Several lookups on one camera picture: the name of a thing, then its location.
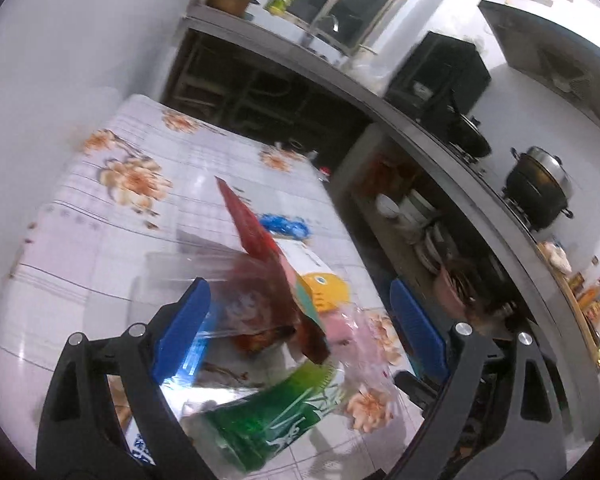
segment yellow bottle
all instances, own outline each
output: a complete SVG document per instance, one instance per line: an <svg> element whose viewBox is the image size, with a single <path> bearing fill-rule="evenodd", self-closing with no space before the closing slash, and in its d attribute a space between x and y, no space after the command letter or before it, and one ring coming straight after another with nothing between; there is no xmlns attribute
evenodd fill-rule
<svg viewBox="0 0 600 480"><path fill-rule="evenodd" d="M267 10L274 16L283 16L293 2L294 0L273 0L273 3Z"/></svg>

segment blue plastic wrapper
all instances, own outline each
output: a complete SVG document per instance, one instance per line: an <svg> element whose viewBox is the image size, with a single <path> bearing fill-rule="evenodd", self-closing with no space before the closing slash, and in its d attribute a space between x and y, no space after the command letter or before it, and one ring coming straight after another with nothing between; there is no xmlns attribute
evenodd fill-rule
<svg viewBox="0 0 600 480"><path fill-rule="evenodd" d="M295 240L309 237L309 228L301 220L289 220L280 215L266 214L260 217L260 225L272 233L291 236Z"/></svg>

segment dark cabinet space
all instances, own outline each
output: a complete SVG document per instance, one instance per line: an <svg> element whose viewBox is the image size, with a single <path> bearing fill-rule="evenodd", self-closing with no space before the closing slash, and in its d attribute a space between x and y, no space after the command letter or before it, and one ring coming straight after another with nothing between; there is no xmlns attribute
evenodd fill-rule
<svg viewBox="0 0 600 480"><path fill-rule="evenodd" d="M163 104L266 144L293 139L332 171L370 123L321 86L263 56L189 31Z"/></svg>

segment pot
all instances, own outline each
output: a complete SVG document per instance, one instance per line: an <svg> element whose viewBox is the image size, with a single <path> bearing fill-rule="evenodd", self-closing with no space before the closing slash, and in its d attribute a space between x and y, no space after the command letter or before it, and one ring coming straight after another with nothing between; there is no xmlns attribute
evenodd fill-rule
<svg viewBox="0 0 600 480"><path fill-rule="evenodd" d="M247 6L249 4L259 5L257 0L206 0L206 4L214 9L223 10L228 14L238 16L241 18L244 16Z"/></svg>
<svg viewBox="0 0 600 480"><path fill-rule="evenodd" d="M512 148L511 154L517 163L507 177L504 192L522 208L531 228L549 227L560 213L573 218L568 209L573 191L560 157L537 146L520 155Z"/></svg>
<svg viewBox="0 0 600 480"><path fill-rule="evenodd" d="M475 118L469 119L460 113L453 90L449 92L449 100L456 116L448 126L448 142L455 144L475 158L490 155L491 146L478 130L480 122Z"/></svg>

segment brown pot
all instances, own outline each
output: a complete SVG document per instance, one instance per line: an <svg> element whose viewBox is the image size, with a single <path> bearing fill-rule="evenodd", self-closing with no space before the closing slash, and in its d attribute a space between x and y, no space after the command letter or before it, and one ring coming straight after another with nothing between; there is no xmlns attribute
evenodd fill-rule
<svg viewBox="0 0 600 480"><path fill-rule="evenodd" d="M239 18L244 16L249 4L259 5L257 0L207 0L206 4L214 9L223 10Z"/></svg>

